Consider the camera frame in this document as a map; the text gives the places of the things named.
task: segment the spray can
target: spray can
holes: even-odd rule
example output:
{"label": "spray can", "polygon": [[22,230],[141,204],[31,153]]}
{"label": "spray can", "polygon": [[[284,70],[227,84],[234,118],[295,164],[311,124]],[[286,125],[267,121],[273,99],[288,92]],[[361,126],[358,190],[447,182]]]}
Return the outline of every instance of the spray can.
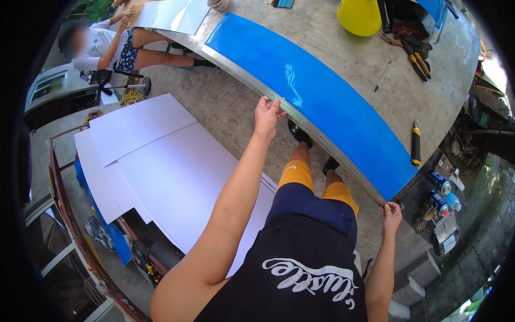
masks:
{"label": "spray can", "polygon": [[427,171],[427,177],[431,183],[438,189],[439,192],[446,195],[451,192],[451,183],[443,175],[433,168]]}
{"label": "spray can", "polygon": [[436,192],[436,190],[434,190],[434,189],[429,190],[429,192],[427,193],[427,199],[428,199],[429,203],[431,204],[431,206],[433,206],[433,208],[435,208],[436,213],[440,217],[449,215],[449,205],[447,205],[445,200],[443,200],[443,198],[440,197],[440,195],[438,194],[438,192]]}

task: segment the concrete table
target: concrete table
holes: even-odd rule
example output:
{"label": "concrete table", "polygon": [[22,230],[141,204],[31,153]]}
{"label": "concrete table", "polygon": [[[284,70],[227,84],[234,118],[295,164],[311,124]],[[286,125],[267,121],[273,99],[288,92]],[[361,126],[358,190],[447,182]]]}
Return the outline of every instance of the concrete table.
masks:
{"label": "concrete table", "polygon": [[[287,38],[335,71],[376,110],[408,152],[413,121],[419,120],[422,163],[426,162],[468,94],[477,65],[479,38],[463,16],[456,20],[448,12],[452,30],[430,51],[427,61],[432,79],[423,82],[404,49],[388,44],[381,32],[366,38],[347,32],[337,20],[337,5],[337,0],[311,0],[283,9],[272,7],[268,0],[234,0],[228,11]],[[156,31],[209,59],[202,46],[224,15],[225,12],[210,10],[194,36]],[[392,66],[374,92],[389,60]]]}

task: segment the yellow bucket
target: yellow bucket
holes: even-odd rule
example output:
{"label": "yellow bucket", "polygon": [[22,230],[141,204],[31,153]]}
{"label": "yellow bucket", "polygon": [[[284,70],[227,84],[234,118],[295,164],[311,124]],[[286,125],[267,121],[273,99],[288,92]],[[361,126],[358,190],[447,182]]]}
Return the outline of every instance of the yellow bucket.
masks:
{"label": "yellow bucket", "polygon": [[382,25],[377,0],[341,0],[336,14],[348,32],[361,37],[375,34]]}

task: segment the metal ruler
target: metal ruler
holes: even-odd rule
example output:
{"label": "metal ruler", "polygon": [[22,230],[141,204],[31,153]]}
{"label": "metal ruler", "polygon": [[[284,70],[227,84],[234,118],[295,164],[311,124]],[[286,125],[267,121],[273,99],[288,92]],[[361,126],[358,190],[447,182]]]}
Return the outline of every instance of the metal ruler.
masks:
{"label": "metal ruler", "polygon": [[274,92],[270,87],[263,84],[257,78],[214,49],[206,45],[202,45],[201,50],[203,51],[201,54],[202,56],[208,58],[211,62],[243,82],[257,93],[267,96],[272,100],[276,98],[280,99],[281,108],[288,113],[288,116],[292,121],[294,121],[302,130],[304,130],[304,132],[315,140],[318,145],[325,149],[336,161],[338,161],[338,163],[344,167],[363,188],[365,188],[368,194],[380,207],[386,203],[385,198],[382,197],[357,166],[328,137],[326,137],[322,131],[313,125],[313,123],[302,115],[294,106],[284,100],[282,96]]}

